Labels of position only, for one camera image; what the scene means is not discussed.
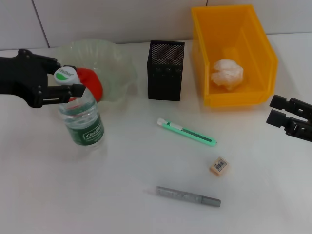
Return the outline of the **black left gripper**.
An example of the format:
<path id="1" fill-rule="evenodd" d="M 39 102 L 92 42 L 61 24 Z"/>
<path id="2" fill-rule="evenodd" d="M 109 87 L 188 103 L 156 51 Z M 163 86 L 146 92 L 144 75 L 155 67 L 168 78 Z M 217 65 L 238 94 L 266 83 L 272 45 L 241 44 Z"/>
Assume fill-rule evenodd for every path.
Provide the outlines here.
<path id="1" fill-rule="evenodd" d="M 86 89 L 82 84 L 48 87 L 47 74 L 54 74 L 59 68 L 61 64 L 56 58 L 19 49 L 15 57 L 0 58 L 0 93 L 18 96 L 32 108 L 82 97 Z"/>

